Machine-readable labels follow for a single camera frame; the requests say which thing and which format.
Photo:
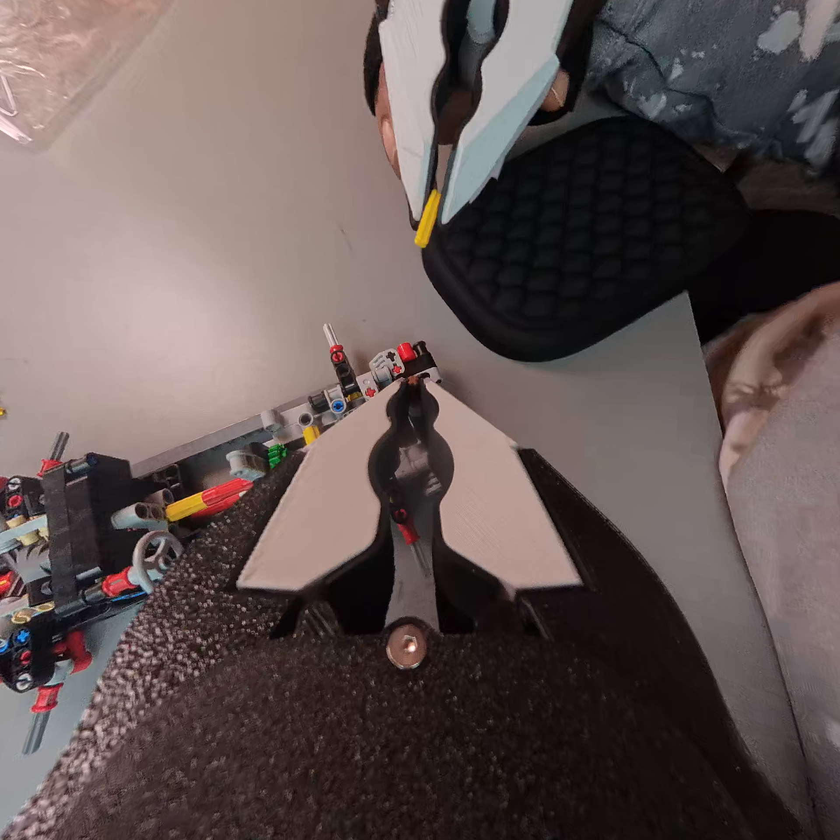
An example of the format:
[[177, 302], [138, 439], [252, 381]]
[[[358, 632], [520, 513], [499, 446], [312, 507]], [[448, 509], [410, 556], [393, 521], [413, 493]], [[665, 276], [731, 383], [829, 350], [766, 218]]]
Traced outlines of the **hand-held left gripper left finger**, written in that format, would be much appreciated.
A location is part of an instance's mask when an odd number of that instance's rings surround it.
[[377, 445], [392, 431], [403, 381], [309, 446], [236, 581], [242, 592], [327, 602], [349, 634], [378, 634], [394, 586], [392, 527], [371, 479]]

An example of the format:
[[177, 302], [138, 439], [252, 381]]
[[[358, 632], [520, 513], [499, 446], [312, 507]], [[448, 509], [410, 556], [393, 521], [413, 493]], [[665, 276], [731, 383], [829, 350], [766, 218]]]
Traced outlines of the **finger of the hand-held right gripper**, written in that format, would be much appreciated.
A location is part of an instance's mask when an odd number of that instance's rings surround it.
[[560, 69], [557, 51], [572, 1], [511, 1], [478, 59], [477, 102], [448, 157], [439, 223], [449, 224], [497, 176]]
[[437, 162], [437, 90], [448, 68], [446, 1], [388, 2], [377, 21], [397, 161], [418, 223]]

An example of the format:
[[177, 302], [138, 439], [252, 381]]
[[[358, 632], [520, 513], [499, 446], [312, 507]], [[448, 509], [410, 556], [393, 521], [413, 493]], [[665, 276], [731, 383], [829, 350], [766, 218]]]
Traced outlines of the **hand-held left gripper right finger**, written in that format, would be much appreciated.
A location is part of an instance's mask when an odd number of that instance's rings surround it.
[[429, 380], [418, 384], [428, 461], [441, 485], [432, 518], [437, 624], [471, 634], [521, 595], [583, 586], [518, 443]]

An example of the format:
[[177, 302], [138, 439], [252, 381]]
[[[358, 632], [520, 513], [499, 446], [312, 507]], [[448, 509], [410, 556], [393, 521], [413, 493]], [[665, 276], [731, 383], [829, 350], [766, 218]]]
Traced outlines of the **yellow toy axle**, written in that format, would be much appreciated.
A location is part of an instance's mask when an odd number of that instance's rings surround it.
[[420, 249], [425, 249], [432, 237], [438, 219], [441, 193], [437, 188], [432, 189], [427, 198], [422, 216], [416, 226], [414, 243]]

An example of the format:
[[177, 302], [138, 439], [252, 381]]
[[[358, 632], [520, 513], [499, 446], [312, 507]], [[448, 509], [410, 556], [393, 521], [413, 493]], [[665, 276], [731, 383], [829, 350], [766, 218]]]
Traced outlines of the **toy brick car chassis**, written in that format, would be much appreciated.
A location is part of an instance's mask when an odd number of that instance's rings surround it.
[[68, 678], [89, 667], [89, 625], [142, 603], [209, 522], [395, 380], [443, 381], [424, 341], [355, 373], [332, 326], [323, 331], [336, 382], [303, 402], [134, 465], [66, 457], [60, 432], [37, 476], [2, 477], [2, 685], [33, 701], [23, 755], [39, 750]]

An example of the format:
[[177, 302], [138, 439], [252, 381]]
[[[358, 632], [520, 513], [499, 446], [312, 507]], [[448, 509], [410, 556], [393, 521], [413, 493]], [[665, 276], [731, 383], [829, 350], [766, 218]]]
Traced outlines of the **grey desk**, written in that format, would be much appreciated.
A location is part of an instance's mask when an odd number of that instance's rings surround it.
[[59, 431], [133, 463], [314, 392], [322, 325], [361, 367], [425, 340], [447, 387], [639, 549], [763, 772], [812, 830], [804, 761], [718, 475], [681, 296], [519, 364], [427, 280], [364, 102], [370, 2], [175, 2], [47, 150], [2, 139], [2, 474]]

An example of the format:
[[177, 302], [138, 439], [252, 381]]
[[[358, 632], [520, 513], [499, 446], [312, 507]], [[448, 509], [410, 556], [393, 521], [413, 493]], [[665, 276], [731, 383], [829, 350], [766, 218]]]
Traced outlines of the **person's right hand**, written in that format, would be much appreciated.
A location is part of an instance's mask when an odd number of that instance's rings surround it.
[[[539, 109], [548, 113], [555, 113], [561, 110], [567, 98], [570, 96], [570, 86], [571, 77], [569, 73], [560, 69]], [[437, 139], [439, 144], [450, 146], [455, 143], [461, 127], [469, 119], [473, 111], [474, 104], [472, 100], [472, 92], [465, 89], [456, 89], [448, 95], [448, 98], [444, 102], [444, 108], [437, 118]], [[379, 69], [378, 88], [374, 100], [374, 115], [381, 135], [385, 156], [394, 173], [398, 177], [401, 177], [396, 137], [393, 129], [392, 108], [384, 65], [381, 65]]]

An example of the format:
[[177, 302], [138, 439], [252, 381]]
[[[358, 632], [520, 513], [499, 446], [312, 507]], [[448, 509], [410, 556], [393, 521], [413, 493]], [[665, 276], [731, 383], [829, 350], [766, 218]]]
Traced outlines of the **person's grey patterned sweatshirt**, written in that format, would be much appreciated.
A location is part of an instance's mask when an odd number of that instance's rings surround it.
[[839, 285], [711, 342], [718, 467], [801, 736], [815, 815], [839, 832]]

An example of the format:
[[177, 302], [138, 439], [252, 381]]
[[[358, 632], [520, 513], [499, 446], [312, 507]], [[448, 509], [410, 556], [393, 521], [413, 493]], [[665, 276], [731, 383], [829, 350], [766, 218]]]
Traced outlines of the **clear plastic bag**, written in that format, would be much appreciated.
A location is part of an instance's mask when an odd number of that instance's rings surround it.
[[48, 146], [171, 5], [2, 1], [2, 136]]

